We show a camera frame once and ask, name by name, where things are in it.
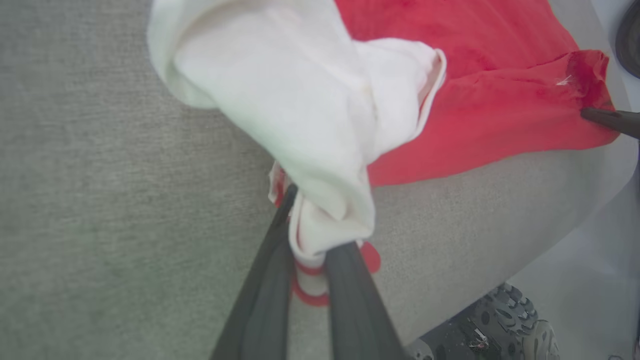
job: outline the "white cloth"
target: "white cloth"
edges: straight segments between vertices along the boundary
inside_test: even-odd
[[[372,234],[367,165],[420,134],[446,68],[420,42],[352,40],[332,0],[155,0],[147,35],[173,95],[219,108],[298,185],[309,267]]]

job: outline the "wrinkled red fabric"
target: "wrinkled red fabric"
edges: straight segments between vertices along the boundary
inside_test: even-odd
[[[523,152],[587,149],[618,133],[580,117],[613,110],[608,57],[580,51],[547,0],[337,0],[355,40],[442,49],[447,79],[422,134],[369,166],[373,186],[444,177]]]

